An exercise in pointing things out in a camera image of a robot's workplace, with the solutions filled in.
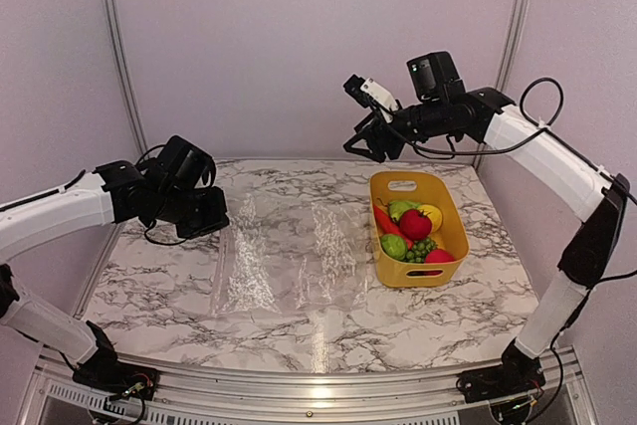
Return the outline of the red toy tomato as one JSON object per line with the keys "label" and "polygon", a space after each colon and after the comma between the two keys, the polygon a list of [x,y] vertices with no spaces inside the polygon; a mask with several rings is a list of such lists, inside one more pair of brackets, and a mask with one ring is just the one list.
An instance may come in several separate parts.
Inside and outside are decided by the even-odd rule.
{"label": "red toy tomato", "polygon": [[433,223],[422,211],[411,209],[402,214],[399,228],[408,239],[421,241],[429,236]]}

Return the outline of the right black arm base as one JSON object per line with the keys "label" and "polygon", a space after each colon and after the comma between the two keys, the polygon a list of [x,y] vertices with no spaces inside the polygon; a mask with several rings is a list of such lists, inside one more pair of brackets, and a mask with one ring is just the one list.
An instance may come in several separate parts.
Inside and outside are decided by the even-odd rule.
{"label": "right black arm base", "polygon": [[546,380],[539,365],[529,372],[519,373],[503,364],[461,372],[456,381],[457,390],[466,403],[495,400],[543,388]]}

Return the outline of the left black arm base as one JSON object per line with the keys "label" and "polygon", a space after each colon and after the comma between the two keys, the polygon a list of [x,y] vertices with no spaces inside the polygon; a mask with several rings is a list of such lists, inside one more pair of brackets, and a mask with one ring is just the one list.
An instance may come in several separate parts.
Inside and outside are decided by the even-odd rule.
{"label": "left black arm base", "polygon": [[159,372],[155,368],[120,361],[79,366],[73,372],[73,380],[81,385],[108,392],[120,398],[153,398]]}

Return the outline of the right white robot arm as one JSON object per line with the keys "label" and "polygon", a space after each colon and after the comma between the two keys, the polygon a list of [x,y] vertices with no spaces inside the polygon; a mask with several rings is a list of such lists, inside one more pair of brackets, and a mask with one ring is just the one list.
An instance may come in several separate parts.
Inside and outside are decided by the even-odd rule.
{"label": "right white robot arm", "polygon": [[438,136],[460,134],[484,146],[484,156],[506,156],[568,208],[578,227],[561,253],[557,273],[508,347],[493,375],[504,393],[531,378],[530,361],[569,328],[596,286],[617,245],[626,208],[634,198],[627,179],[611,174],[556,135],[549,122],[532,119],[505,94],[482,88],[457,94],[430,93],[402,106],[385,88],[354,76],[345,93],[368,114],[344,150],[376,162],[396,159],[404,147],[442,155],[426,146]]}

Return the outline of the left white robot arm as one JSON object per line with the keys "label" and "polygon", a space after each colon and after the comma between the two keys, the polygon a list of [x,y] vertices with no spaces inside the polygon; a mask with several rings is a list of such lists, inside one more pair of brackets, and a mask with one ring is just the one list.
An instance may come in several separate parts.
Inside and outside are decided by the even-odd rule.
{"label": "left white robot arm", "polygon": [[175,227],[185,242],[228,226],[223,191],[212,166],[161,169],[153,161],[116,161],[81,173],[70,183],[1,208],[1,323],[56,349],[77,372],[105,390],[125,382],[125,368],[96,325],[62,312],[12,274],[11,259],[81,230],[139,220]]}

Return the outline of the clear zip top bag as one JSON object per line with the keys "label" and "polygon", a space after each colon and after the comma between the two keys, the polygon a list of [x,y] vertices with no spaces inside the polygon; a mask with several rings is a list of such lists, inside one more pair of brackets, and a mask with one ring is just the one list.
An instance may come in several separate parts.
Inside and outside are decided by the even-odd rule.
{"label": "clear zip top bag", "polygon": [[349,311],[366,299],[368,216],[357,207],[256,194],[227,204],[211,316]]}

